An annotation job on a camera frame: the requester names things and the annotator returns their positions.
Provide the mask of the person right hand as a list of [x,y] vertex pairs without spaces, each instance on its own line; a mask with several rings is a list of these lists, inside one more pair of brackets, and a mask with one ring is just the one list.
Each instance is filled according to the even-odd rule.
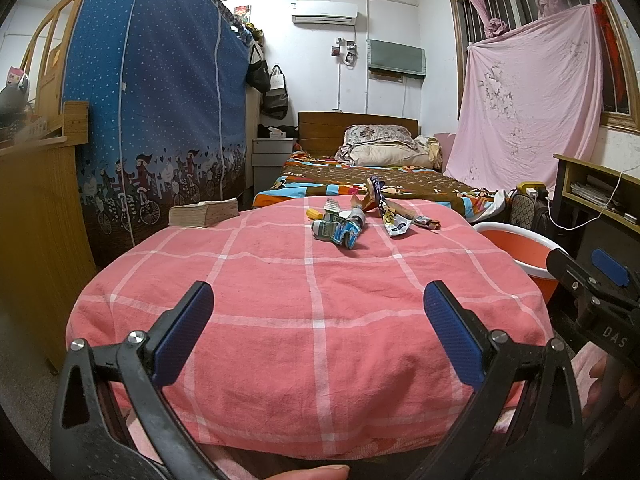
[[588,418],[597,408],[600,399],[609,393],[613,385],[617,386],[617,395],[630,408],[639,403],[639,374],[635,370],[622,367],[620,372],[612,372],[616,362],[604,356],[590,368],[589,378],[592,384],[587,392],[585,404],[582,407],[582,417]]

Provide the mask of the person left hand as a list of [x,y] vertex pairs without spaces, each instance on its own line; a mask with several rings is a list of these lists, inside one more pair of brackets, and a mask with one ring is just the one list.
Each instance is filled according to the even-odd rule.
[[282,472],[267,480],[346,480],[350,468],[347,465],[326,465],[311,469]]

